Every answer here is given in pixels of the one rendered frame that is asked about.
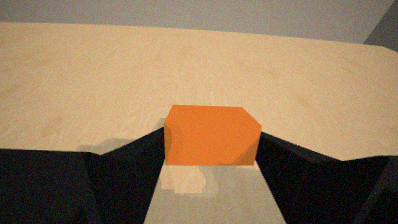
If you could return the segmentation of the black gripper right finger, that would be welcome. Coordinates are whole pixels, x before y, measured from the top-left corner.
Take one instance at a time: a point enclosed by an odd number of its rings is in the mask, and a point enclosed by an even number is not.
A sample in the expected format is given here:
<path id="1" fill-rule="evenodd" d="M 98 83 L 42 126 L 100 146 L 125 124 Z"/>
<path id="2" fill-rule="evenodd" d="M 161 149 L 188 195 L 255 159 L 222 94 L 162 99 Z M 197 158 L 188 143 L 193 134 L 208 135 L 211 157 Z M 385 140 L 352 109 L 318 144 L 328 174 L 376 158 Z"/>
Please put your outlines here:
<path id="1" fill-rule="evenodd" d="M 261 131 L 255 161 L 287 224 L 362 224 L 398 156 L 341 161 Z"/>

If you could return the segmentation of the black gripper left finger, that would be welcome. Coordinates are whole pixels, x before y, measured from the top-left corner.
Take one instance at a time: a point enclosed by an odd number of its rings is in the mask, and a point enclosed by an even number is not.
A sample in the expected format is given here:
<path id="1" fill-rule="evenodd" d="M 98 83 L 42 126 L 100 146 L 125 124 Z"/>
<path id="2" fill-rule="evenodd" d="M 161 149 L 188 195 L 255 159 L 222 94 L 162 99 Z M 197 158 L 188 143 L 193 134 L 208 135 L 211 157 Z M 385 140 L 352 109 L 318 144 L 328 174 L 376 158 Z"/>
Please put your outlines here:
<path id="1" fill-rule="evenodd" d="M 89 224 L 144 224 L 164 160 L 164 127 L 102 155 L 0 148 L 0 200 L 76 203 Z"/>

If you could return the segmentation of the orange block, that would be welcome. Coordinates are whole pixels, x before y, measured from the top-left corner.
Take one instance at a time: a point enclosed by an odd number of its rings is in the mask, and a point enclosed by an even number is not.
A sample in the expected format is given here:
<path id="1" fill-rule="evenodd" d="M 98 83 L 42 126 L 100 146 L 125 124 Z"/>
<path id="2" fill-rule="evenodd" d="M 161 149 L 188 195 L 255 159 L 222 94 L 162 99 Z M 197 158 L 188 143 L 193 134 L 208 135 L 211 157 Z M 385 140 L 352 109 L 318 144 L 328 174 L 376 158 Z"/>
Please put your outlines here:
<path id="1" fill-rule="evenodd" d="M 164 122 L 165 165 L 253 165 L 261 131 L 243 107 L 172 105 Z"/>

